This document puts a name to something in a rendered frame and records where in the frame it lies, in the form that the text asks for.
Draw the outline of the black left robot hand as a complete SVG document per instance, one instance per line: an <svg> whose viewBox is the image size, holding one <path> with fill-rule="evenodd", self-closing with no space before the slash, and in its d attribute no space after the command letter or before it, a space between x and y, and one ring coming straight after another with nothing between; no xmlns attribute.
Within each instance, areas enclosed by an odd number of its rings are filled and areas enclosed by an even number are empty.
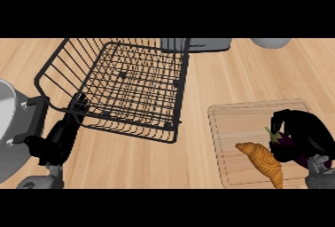
<svg viewBox="0 0 335 227"><path fill-rule="evenodd" d="M70 113L64 114L64 118L55 123L47 137L42 137L42 126L47 113L47 101L50 99L37 96L28 99L28 106L34 106L33 121L27 132L16 136L15 141L22 142L30 149L30 155L40 159L40 165L47 164L64 165L68 160L74 144L77 131L84 121L83 113L87 111L87 97L81 95L78 100L67 107Z"/></svg>

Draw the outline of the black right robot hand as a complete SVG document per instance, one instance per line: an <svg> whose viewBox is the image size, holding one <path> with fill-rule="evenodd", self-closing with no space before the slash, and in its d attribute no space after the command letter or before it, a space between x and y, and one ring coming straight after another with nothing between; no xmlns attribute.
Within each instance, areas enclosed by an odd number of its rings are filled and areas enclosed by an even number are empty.
<svg viewBox="0 0 335 227"><path fill-rule="evenodd" d="M295 131L307 133L316 145L316 154L326 155L329 160L335 160L335 138L322 120L310 112L289 109L275 112L272 116L272 133L278 131L288 136Z"/></svg>

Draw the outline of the purple eggplant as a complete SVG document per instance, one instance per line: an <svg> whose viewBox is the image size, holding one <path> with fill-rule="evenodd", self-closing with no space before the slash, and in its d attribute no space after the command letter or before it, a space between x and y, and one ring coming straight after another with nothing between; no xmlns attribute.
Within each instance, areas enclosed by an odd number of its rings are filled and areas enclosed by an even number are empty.
<svg viewBox="0 0 335 227"><path fill-rule="evenodd" d="M307 168L307 160L316 154L316 145L307 133L295 131L291 136L281 131L270 134L270 148L275 159L279 162L294 161L303 168Z"/></svg>

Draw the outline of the pale wooden cutting board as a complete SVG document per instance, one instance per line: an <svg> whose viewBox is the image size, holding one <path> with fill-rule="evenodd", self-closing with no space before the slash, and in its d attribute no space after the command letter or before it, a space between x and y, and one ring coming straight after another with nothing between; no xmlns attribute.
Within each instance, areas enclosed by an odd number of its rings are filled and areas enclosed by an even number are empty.
<svg viewBox="0 0 335 227"><path fill-rule="evenodd" d="M217 166L222 184L230 189L273 189L272 180L256 169L248 156L236 149L238 143L253 142L269 147L275 112L291 109L312 113L303 99L216 105L208 108Z"/></svg>

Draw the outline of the golden brown croissant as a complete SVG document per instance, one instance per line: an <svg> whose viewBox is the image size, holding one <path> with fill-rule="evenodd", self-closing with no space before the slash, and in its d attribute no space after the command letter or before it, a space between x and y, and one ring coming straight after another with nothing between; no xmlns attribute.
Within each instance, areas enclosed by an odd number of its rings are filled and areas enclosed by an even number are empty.
<svg viewBox="0 0 335 227"><path fill-rule="evenodd" d="M276 189L284 188L282 164L275 159L270 150L261 145L251 142L238 143L236 149L248 156L248 159L260 171L269 177Z"/></svg>

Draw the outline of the grey round bowl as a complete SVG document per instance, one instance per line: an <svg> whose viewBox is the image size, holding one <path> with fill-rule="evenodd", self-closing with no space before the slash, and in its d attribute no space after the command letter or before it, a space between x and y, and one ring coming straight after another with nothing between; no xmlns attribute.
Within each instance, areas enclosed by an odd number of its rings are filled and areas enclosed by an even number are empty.
<svg viewBox="0 0 335 227"><path fill-rule="evenodd" d="M291 41L289 38L253 38L251 41L266 49L279 49Z"/></svg>

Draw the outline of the grey boxy appliance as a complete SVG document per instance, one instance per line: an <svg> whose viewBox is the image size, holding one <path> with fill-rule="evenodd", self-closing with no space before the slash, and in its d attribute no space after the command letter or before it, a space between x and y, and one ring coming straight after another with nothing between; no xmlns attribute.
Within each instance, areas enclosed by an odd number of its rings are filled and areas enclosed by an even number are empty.
<svg viewBox="0 0 335 227"><path fill-rule="evenodd" d="M189 53L227 51L230 48L230 38L192 38ZM164 52L183 52L186 38L161 38L160 48Z"/></svg>

